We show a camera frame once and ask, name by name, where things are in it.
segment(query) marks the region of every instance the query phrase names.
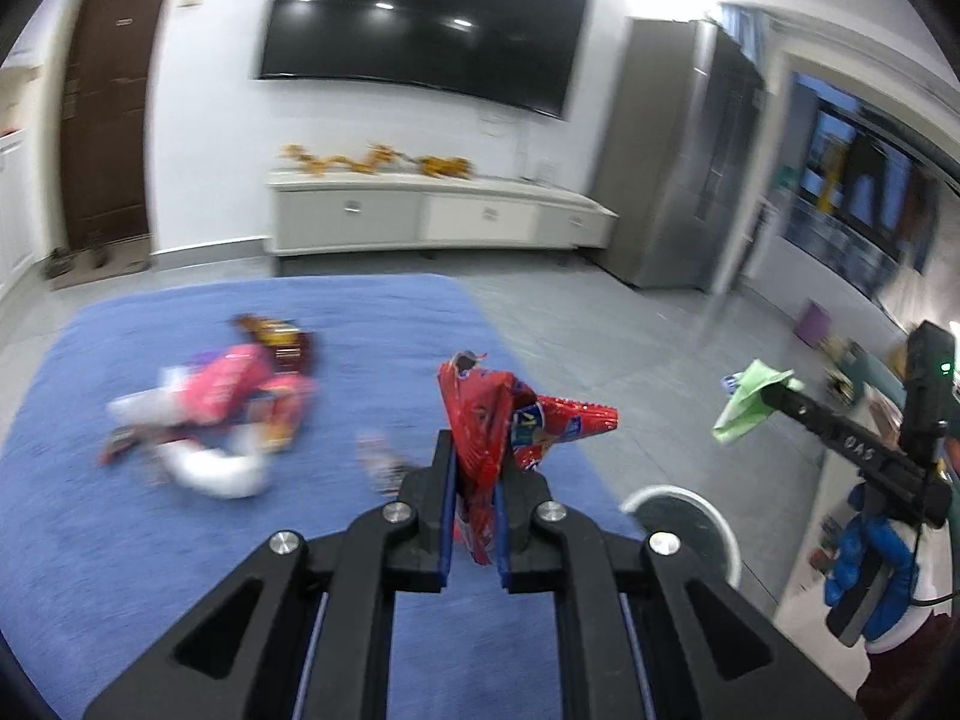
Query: stainless steel refrigerator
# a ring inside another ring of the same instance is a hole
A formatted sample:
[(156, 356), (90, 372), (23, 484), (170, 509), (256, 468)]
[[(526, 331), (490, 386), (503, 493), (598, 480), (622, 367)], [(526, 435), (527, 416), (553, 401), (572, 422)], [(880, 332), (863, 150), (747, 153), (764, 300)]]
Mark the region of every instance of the stainless steel refrigerator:
[(708, 22), (632, 22), (590, 196), (616, 211), (593, 258), (637, 287), (709, 288), (730, 234), (763, 81)]

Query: white cabinet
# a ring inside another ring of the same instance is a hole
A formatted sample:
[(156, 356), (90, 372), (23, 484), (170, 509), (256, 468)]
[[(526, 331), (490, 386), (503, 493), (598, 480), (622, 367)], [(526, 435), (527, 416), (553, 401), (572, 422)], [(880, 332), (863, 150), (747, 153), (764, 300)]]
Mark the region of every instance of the white cabinet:
[(573, 242), (576, 247), (606, 248), (613, 232), (610, 214), (559, 205), (541, 205), (536, 224), (536, 241), (548, 247)]
[(505, 178), (275, 170), (278, 256), (400, 248), (606, 247), (616, 214), (573, 191)]
[(0, 138), (0, 295), (31, 261), (23, 133)]
[(457, 194), (426, 197), (421, 239), (432, 242), (520, 244), (533, 240), (534, 203)]
[(419, 196), (405, 191), (290, 191), (275, 215), (275, 240), (290, 253), (411, 241), (418, 209)]

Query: red snack bag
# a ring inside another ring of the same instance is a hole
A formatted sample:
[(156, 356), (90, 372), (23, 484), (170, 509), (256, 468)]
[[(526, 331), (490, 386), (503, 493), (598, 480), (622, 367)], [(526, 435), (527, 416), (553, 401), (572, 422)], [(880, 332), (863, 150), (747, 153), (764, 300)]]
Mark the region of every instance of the red snack bag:
[(574, 442), (616, 430), (617, 410), (549, 395), (514, 412), (510, 444), (522, 469), (531, 469), (555, 443)]
[(473, 559), (490, 563), (493, 488), (510, 446), (524, 469), (556, 442), (572, 442), (616, 429), (616, 409), (537, 396), (506, 370), (478, 367), (480, 357), (462, 352), (437, 372), (440, 394), (457, 450), (457, 517)]
[(490, 562), (493, 487), (500, 475), (515, 398), (533, 403), (536, 394), (506, 370), (477, 367), (470, 352), (444, 362), (437, 372), (440, 394), (457, 448), (457, 515), (473, 559)]

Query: yellow decoration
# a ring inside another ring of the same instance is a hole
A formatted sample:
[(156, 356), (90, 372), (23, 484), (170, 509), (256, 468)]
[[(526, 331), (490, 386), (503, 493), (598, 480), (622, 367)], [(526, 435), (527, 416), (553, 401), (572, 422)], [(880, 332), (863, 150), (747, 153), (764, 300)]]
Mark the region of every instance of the yellow decoration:
[(833, 190), (840, 183), (841, 172), (847, 162), (847, 145), (834, 138), (827, 137), (821, 166), (824, 169), (824, 185), (817, 197), (817, 210), (824, 214), (833, 213)]
[(299, 163), (299, 167), (309, 175), (324, 175), (333, 165), (346, 165), (353, 172), (373, 175), (381, 167), (392, 165), (394, 162), (404, 161), (416, 165), (423, 175), (430, 177), (450, 176), (453, 178), (469, 178), (473, 172), (473, 165), (463, 157), (409, 157), (396, 151), (384, 143), (374, 143), (367, 152), (363, 162), (357, 162), (342, 154), (330, 157), (315, 157), (299, 143), (287, 143), (282, 148), (281, 156)]

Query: cabinet drawer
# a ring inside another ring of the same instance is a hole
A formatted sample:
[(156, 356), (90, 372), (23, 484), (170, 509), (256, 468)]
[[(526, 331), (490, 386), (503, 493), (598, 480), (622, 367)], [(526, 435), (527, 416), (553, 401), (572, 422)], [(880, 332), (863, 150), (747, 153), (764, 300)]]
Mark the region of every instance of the cabinet drawer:
[(544, 205), (536, 243), (544, 247), (606, 247), (616, 217), (593, 210)]
[(409, 191), (279, 191), (275, 250), (415, 241), (419, 201)]
[(428, 241), (525, 242), (536, 230), (536, 204), (457, 194), (426, 199), (424, 234)]

